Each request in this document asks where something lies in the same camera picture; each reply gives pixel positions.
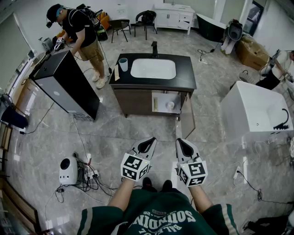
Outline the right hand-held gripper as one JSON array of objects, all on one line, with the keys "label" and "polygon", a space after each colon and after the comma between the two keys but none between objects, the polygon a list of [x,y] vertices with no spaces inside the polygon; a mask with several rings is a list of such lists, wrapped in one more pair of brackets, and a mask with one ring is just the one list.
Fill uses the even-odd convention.
[{"label": "right hand-held gripper", "polygon": [[178,138],[175,145],[179,161],[176,172],[180,180],[186,187],[203,184],[208,176],[208,170],[206,161],[199,156],[198,148],[183,138]]}]

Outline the dark wood vanity cabinet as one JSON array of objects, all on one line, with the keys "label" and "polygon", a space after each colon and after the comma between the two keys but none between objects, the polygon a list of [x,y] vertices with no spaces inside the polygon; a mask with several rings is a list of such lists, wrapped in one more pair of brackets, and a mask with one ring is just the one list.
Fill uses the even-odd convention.
[{"label": "dark wood vanity cabinet", "polygon": [[[114,89],[115,97],[125,116],[174,116],[180,114],[180,92],[169,90],[144,89]],[[153,98],[158,98],[158,112],[153,111]],[[175,104],[173,111],[167,110],[166,104],[172,101]]]}]

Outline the person's right forearm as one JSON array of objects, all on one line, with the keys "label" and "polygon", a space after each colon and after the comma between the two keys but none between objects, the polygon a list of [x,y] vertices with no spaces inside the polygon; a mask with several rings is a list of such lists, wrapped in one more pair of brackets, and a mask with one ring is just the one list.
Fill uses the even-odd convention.
[{"label": "person's right forearm", "polygon": [[213,206],[212,201],[208,198],[201,186],[189,187],[196,210],[202,214]]}]

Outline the white sink basin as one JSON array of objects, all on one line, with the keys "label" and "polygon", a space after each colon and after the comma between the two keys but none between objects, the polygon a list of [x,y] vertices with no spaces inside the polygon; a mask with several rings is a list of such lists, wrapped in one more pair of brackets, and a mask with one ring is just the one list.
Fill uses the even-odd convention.
[{"label": "white sink basin", "polygon": [[135,78],[173,79],[176,77],[176,67],[172,60],[165,59],[135,59],[131,75]]}]

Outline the wooden cabinet door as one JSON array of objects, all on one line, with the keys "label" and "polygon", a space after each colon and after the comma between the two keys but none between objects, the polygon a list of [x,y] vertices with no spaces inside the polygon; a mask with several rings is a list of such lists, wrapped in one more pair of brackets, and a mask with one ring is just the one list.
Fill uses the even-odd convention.
[{"label": "wooden cabinet door", "polygon": [[189,92],[180,92],[180,114],[176,117],[176,137],[187,139],[195,129],[195,119]]}]

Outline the person's black left shoe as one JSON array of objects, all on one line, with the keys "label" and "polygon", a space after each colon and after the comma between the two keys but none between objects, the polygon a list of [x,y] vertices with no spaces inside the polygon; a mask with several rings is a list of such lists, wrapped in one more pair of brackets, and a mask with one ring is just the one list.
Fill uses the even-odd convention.
[{"label": "person's black left shoe", "polygon": [[149,192],[157,192],[157,190],[152,186],[152,182],[149,177],[145,177],[142,181],[142,190]]}]

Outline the person's black right shoe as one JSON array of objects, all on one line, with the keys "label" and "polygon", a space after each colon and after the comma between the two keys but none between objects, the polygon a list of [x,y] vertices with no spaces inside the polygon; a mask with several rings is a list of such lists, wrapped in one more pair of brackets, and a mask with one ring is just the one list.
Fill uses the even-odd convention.
[{"label": "person's black right shoe", "polygon": [[171,192],[173,190],[171,180],[166,180],[162,186],[161,192]]}]

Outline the white bathtub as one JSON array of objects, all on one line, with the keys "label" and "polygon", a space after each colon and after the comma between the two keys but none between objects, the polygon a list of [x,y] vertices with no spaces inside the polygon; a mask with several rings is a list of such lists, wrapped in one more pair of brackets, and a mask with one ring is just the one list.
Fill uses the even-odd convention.
[{"label": "white bathtub", "polygon": [[[287,122],[288,129],[273,127]],[[266,141],[271,136],[294,131],[293,123],[284,97],[277,92],[254,84],[237,81],[220,103],[226,142]]]}]

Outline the black cabinet unit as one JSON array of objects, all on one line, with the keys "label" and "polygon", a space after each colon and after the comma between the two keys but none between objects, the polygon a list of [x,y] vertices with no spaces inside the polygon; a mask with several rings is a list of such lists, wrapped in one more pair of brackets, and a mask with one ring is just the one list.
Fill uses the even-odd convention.
[{"label": "black cabinet unit", "polygon": [[100,100],[69,50],[45,55],[29,78],[75,119],[95,121]]}]

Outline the woven basket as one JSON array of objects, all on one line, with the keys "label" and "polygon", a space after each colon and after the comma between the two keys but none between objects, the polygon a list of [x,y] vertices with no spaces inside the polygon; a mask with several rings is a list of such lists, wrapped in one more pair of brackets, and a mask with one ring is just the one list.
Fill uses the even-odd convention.
[{"label": "woven basket", "polygon": [[254,84],[254,79],[249,75],[248,70],[240,72],[238,78],[243,82]]}]

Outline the dark green bathtub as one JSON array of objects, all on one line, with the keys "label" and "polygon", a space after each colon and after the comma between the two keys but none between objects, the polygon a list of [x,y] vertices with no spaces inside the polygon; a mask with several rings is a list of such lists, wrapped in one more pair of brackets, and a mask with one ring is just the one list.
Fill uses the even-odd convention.
[{"label": "dark green bathtub", "polygon": [[212,18],[197,13],[200,34],[207,40],[220,42],[223,39],[226,25]]}]

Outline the white vanity cabinet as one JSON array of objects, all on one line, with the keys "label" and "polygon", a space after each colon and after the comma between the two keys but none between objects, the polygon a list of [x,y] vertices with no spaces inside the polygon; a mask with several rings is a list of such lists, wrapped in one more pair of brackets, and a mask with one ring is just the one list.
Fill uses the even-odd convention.
[{"label": "white vanity cabinet", "polygon": [[171,28],[187,31],[190,34],[195,11],[190,6],[170,3],[155,3],[155,29]]}]

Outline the orange sofa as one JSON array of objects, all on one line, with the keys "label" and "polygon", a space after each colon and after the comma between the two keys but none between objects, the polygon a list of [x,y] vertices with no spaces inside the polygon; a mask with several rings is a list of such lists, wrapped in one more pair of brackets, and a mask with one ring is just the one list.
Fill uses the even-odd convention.
[{"label": "orange sofa", "polygon": [[101,25],[104,27],[105,30],[107,30],[110,27],[110,18],[106,12],[102,12],[100,15],[98,15],[97,19],[101,22]]}]

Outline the dark blue cloth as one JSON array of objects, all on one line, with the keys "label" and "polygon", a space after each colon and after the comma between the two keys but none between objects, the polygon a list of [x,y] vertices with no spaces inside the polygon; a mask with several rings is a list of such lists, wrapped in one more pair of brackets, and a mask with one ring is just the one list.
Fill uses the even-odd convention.
[{"label": "dark blue cloth", "polygon": [[1,121],[4,121],[8,124],[14,125],[21,129],[28,126],[27,119],[23,115],[13,110],[10,106],[7,107],[4,113],[2,114]]}]

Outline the wooden shelf unit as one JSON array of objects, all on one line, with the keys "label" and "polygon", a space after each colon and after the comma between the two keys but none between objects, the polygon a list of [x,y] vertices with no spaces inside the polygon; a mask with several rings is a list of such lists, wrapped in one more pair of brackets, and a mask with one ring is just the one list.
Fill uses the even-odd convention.
[{"label": "wooden shelf unit", "polygon": [[7,181],[0,178],[0,192],[8,209],[29,232],[41,231],[37,210],[31,206]]}]

